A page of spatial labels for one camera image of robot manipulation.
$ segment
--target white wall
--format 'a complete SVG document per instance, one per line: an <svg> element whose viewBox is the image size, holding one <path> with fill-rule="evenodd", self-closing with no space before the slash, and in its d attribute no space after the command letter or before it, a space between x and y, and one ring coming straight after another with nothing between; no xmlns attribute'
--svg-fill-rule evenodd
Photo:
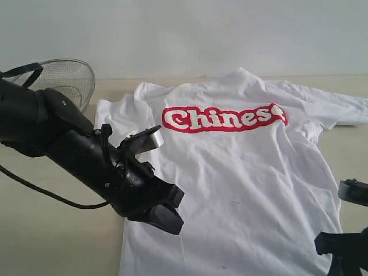
<svg viewBox="0 0 368 276"><path fill-rule="evenodd" d="M72 57L99 78L368 73L367 0L0 1L0 70Z"/></svg>

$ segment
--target white t-shirt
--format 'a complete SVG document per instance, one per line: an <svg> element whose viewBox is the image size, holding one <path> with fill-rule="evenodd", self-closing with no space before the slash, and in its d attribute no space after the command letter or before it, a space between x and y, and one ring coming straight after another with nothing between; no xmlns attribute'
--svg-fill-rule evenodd
<svg viewBox="0 0 368 276"><path fill-rule="evenodd" d="M323 275L314 239L339 233L338 186L316 144L336 124L368 123L368 100L263 81L240 68L213 82L141 83L101 100L95 125L115 146L161 124L141 155L185 196L179 236L127 221L120 275Z"/></svg>

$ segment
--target shirt sleeve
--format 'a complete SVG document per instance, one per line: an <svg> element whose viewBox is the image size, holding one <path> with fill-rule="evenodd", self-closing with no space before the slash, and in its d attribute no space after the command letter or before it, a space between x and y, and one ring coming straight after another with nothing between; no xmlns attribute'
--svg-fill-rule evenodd
<svg viewBox="0 0 368 276"><path fill-rule="evenodd" d="M97 103L95 128L110 124L113 134L110 143L117 147L127 136L144 130L149 117L149 107L135 101L133 94L126 94L118 102L99 100Z"/></svg>
<svg viewBox="0 0 368 276"><path fill-rule="evenodd" d="M299 98L307 115L329 130L335 125L368 124L368 99L330 93L290 82L272 82Z"/></svg>

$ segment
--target wire mesh strainer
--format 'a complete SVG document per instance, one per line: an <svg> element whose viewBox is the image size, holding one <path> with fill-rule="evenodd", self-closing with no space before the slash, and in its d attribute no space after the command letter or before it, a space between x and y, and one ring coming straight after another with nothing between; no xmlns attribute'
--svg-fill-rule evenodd
<svg viewBox="0 0 368 276"><path fill-rule="evenodd" d="M81 112L84 112L95 87L95 76L91 66L76 59L53 59L40 64L44 69L29 88L34 91L53 88L67 96ZM16 76L11 81L22 85L30 75L31 72Z"/></svg>

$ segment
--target black cable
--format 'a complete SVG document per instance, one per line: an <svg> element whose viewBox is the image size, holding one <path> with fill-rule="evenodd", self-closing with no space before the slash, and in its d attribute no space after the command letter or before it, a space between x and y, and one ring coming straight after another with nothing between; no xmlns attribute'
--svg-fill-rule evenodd
<svg viewBox="0 0 368 276"><path fill-rule="evenodd" d="M19 182L20 184L32 189L32 190L35 190L41 194L44 194L48 197L52 197L53 199L55 200L58 200L64 204L67 204L69 206L72 206L72 207L75 207L75 208L78 208L78 209L97 209L97 208L101 208L101 207L104 207L108 204L110 204L109 201L105 201L103 203L100 203L100 204L95 204L95 205L82 205L82 204L78 204L78 203L74 203L70 200L67 200L66 198L63 198L57 194L54 194L54 193L51 193L50 191L48 190L44 190L32 183L29 183L28 181L24 180L23 178L20 178L19 176L13 174L12 172L8 171L7 169L5 169L3 166L0 165L0 172L2 172L3 174L5 174L6 176L10 177L11 179Z"/></svg>

